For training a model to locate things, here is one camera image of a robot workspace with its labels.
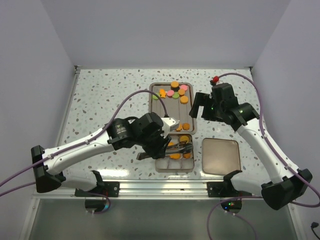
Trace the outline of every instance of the white speckled tabletop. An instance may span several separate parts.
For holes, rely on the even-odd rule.
[[[155,82],[190,83],[196,92],[210,93],[209,79],[216,75],[236,72],[252,78],[248,69],[82,69],[75,88],[70,111],[63,130],[62,144],[82,138],[109,121],[122,100],[134,91],[149,89]],[[241,77],[227,76],[221,82],[230,83],[239,103],[248,102],[259,112],[256,92],[250,83]],[[130,99],[119,112],[119,118],[141,117],[148,112],[147,93]],[[269,181],[267,171],[256,154],[233,129],[220,122],[209,122],[198,117],[197,131],[192,136],[195,167],[190,173],[158,173],[155,162],[148,158],[136,160],[139,146],[121,149],[91,157],[70,168],[100,171],[104,180],[215,180],[221,176],[206,174],[202,170],[202,140],[219,138],[235,140],[239,144],[243,175],[259,182]]]

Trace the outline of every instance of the tray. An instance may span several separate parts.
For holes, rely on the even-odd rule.
[[[177,144],[179,142],[179,137],[181,137],[181,134],[179,133],[171,133],[169,134],[171,139],[171,142],[174,144]],[[192,136],[190,134],[183,134],[185,136],[188,136],[190,141],[189,143],[192,143]],[[194,159],[194,152],[191,152],[190,158],[184,158],[181,154],[180,159],[172,159],[170,157],[165,158],[159,158],[156,159],[154,162],[155,170],[158,173],[190,173],[195,167],[195,159]]]
[[[192,104],[194,103],[194,91],[193,87],[190,83],[187,82],[179,82],[179,85],[187,85],[188,90],[185,95],[189,98],[187,104],[180,103],[180,99],[173,99],[172,97],[166,96],[165,98],[161,98],[166,106],[168,115],[177,120],[180,120],[180,124],[188,123],[190,124],[189,130],[181,130],[181,131],[172,131],[171,133],[175,134],[194,134],[196,132],[196,119],[189,116],[189,112],[191,110]],[[166,92],[171,89],[171,82],[155,82],[150,85],[150,91],[154,93],[159,93],[160,89],[164,89]],[[149,112],[154,112],[159,116],[163,117],[165,115],[165,111],[161,105],[159,100],[154,100],[152,95],[149,96]]]
[[[203,139],[202,169],[206,174],[214,175],[227,175],[241,170],[238,142],[218,138]]]

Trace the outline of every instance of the purple cable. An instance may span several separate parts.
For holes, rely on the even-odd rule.
[[[129,96],[127,96],[123,101],[122,103],[119,105],[119,107],[116,109],[116,111],[114,112],[113,116],[111,117],[110,121],[103,127],[103,129],[101,130],[101,132],[99,132],[97,135],[91,137],[90,139],[88,139],[88,142],[90,143],[92,140],[100,137],[106,130],[107,128],[110,126],[110,124],[113,122],[113,120],[116,118],[118,112],[120,111],[120,109],[123,107],[123,105],[126,103],[126,101],[128,101],[132,96],[136,95],[136,94],[140,94],[140,93],[149,93],[149,94],[152,94],[152,95],[155,95],[161,102],[162,106],[163,106],[163,109],[164,109],[164,114],[165,116],[168,115],[167,113],[167,109],[166,109],[166,106],[165,106],[165,103],[164,101],[156,94],[154,93],[153,91],[149,91],[149,90],[139,90],[139,91],[135,91],[133,93],[131,93]],[[62,150],[59,150],[59,151],[56,151],[55,153],[52,153],[51,154],[51,158],[61,154],[61,153],[64,153],[68,150],[71,150],[71,149],[74,149],[74,148],[77,148],[77,147],[80,147],[82,145],[85,145],[87,144],[85,141],[83,142],[79,142],[75,145],[72,145],[72,146],[69,146],[65,149],[62,149]],[[26,168],[18,171],[17,173],[13,174],[12,176],[8,177],[7,179],[3,180],[1,183],[0,183],[0,187],[2,187],[4,184],[6,184],[7,182],[9,182],[10,180],[14,179],[15,177],[19,176],[20,174],[26,172],[27,170],[29,169],[32,169],[34,167],[36,167],[37,165],[45,162],[48,160],[48,157],[45,157],[44,159],[41,159],[40,161],[37,161],[35,162],[34,164],[30,165],[30,166],[27,166]]]
[[[211,237],[211,234],[210,234],[210,229],[209,229],[209,222],[210,222],[210,217],[211,217],[211,214],[213,213],[213,211],[221,204],[223,203],[226,203],[226,202],[230,202],[232,200],[237,200],[237,199],[261,199],[262,197],[261,196],[236,196],[236,197],[231,197],[231,198],[228,198],[228,199],[225,199],[225,200],[222,200],[220,202],[218,202],[216,205],[214,205],[214,207],[211,209],[211,211],[209,212],[208,214],[208,217],[206,218],[206,231],[208,233],[208,236],[209,236],[209,239],[210,240],[213,240],[213,238]],[[254,226],[248,221],[246,220],[244,217],[238,215],[238,214],[235,214],[234,215],[235,217],[238,217],[240,219],[242,219],[243,221],[245,221],[247,224],[249,224],[249,226],[252,228],[253,232],[254,232],[254,239],[258,239],[258,234],[256,232],[256,230],[254,229]]]
[[[111,201],[110,201],[110,199],[109,199],[107,196],[105,196],[105,195],[103,195],[103,194],[91,193],[91,192],[89,192],[89,194],[90,194],[90,195],[93,195],[93,196],[105,198],[105,199],[107,200],[107,202],[108,202],[108,207],[105,207],[102,211],[93,212],[93,214],[103,214],[103,213],[105,213],[106,211],[108,211],[108,210],[110,209],[110,207],[111,207]]]
[[[264,126],[263,126],[263,105],[262,105],[262,99],[261,99],[261,94],[256,86],[256,84],[248,77],[246,77],[245,75],[242,75],[240,73],[236,73],[236,72],[229,72],[229,73],[225,73],[219,76],[219,79],[225,76],[229,76],[229,75],[235,75],[235,76],[239,76],[244,78],[245,80],[249,81],[253,87],[255,88],[258,100],[259,100],[259,104],[260,104],[260,118],[259,118],[259,127],[260,127],[260,131],[262,133],[262,135],[264,136],[264,140],[266,142],[266,144],[269,146],[269,148],[272,150],[272,152],[277,156],[277,158],[280,160],[280,162],[283,163],[284,166],[286,166],[290,172],[292,172],[300,181],[302,181],[305,185],[307,185],[309,188],[312,189],[312,191],[314,191],[314,193],[318,196],[319,198],[319,203],[317,204],[304,204],[304,203],[299,203],[299,202],[291,202],[294,205],[298,205],[298,206],[302,206],[302,207],[307,207],[307,208],[317,208],[320,207],[320,192],[313,187],[309,182],[307,182],[303,177],[301,177],[298,173],[296,173],[290,166],[288,166],[286,160],[284,160],[280,154],[277,152],[277,150],[274,148],[274,146],[271,144],[271,142],[269,141],[268,137],[265,137],[266,132],[264,130]]]
[[[34,182],[29,182],[29,183],[26,183],[26,184],[23,184],[23,185],[20,185],[20,186],[16,186],[16,187],[14,187],[14,188],[12,188],[12,189],[9,189],[8,191],[4,191],[3,193],[0,193],[0,197],[4,196],[4,195],[6,195],[6,194],[9,194],[9,193],[11,193],[11,192],[13,192],[13,191],[15,191],[15,190],[18,190],[18,189],[22,189],[22,188],[31,186],[31,185],[33,185],[33,184],[36,184],[36,182],[34,181]]]

